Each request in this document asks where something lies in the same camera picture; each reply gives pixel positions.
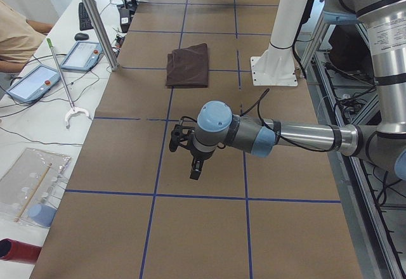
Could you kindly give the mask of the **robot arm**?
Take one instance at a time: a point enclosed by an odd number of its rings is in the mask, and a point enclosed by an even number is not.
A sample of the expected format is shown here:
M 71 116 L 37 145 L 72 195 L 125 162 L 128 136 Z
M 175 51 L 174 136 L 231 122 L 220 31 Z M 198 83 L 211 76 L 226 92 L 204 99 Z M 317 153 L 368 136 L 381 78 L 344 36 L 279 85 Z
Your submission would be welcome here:
M 288 74 L 290 40 L 305 0 L 280 0 L 268 49 L 252 58 L 252 81 L 270 94 L 266 114 L 233 114 L 221 101 L 206 103 L 189 134 L 193 155 L 190 176 L 198 179 L 205 160 L 219 144 L 258 157 L 275 145 L 313 152 L 338 151 L 405 177 L 405 0 L 325 0 L 332 16 L 354 16 L 366 29 L 381 122 L 377 126 L 318 125 L 311 111 L 307 82 Z

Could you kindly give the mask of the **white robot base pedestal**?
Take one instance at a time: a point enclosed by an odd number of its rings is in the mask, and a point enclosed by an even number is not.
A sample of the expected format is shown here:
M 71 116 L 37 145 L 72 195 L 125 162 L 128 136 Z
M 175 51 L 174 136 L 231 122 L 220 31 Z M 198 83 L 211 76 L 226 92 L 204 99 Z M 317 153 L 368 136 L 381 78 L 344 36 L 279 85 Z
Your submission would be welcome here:
M 296 87 L 294 41 L 308 0 L 280 0 L 268 49 L 251 57 L 254 86 Z

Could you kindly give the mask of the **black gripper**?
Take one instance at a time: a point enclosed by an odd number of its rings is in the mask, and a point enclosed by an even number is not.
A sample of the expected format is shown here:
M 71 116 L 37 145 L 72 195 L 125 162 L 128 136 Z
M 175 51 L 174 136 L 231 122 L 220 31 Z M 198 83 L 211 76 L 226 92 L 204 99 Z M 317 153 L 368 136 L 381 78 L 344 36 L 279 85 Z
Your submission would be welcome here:
M 209 151 L 201 151 L 195 146 L 190 147 L 190 153 L 192 154 L 192 164 L 191 164 L 191 171 L 190 171 L 190 179 L 199 179 L 200 174 L 202 172 L 202 167 L 204 161 L 211 158 L 215 151 L 215 147 L 210 146 Z

